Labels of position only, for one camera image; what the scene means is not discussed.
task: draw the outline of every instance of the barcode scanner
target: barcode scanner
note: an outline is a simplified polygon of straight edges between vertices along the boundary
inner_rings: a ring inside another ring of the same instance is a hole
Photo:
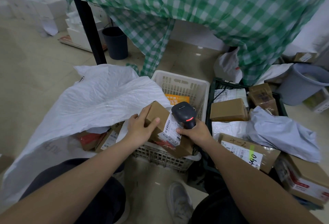
[[[191,129],[195,126],[196,112],[188,102],[174,105],[171,112],[178,122],[184,123],[184,128]]]

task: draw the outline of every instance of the dark pants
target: dark pants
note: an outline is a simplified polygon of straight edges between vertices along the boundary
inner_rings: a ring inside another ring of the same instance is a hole
[[[85,160],[87,159],[71,159],[46,169],[34,179],[22,195],[21,199],[61,174],[80,165]],[[121,172],[123,168],[122,164],[115,173]],[[126,193],[124,187],[115,178],[111,177],[89,203],[75,223],[115,223],[123,214],[125,203]],[[199,223],[247,223],[247,221],[236,207],[228,189],[223,188],[207,196],[196,207],[190,220],[190,224]]]

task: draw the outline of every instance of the black table leg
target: black table leg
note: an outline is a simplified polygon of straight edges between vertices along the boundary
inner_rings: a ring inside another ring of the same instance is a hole
[[[90,6],[88,5],[88,2],[81,0],[74,0],[74,2],[80,15],[81,22],[84,31],[86,32],[90,47],[94,54],[96,64],[106,64],[101,40],[99,39],[93,13]]]

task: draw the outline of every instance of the hand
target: hand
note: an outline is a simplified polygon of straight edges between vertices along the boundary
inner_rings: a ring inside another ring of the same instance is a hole
[[[178,134],[188,136],[196,145],[203,148],[207,143],[213,142],[214,139],[204,122],[199,119],[195,119],[195,122],[196,125],[192,129],[178,128],[176,131]]]
[[[142,146],[150,138],[151,133],[155,127],[159,124],[160,118],[155,118],[149,126],[144,127],[145,118],[151,108],[151,105],[146,106],[142,109],[141,113],[134,114],[128,119],[128,133],[125,139],[130,139],[136,147]]]

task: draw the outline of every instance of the white wall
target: white wall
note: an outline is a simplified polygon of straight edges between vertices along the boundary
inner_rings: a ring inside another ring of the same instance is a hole
[[[329,0],[326,0],[312,19],[303,27],[284,52],[287,56],[293,56],[296,52],[315,52],[320,49],[319,43],[329,41]],[[217,39],[206,27],[177,20],[170,36],[171,39],[207,47],[216,50],[227,50],[227,46]]]

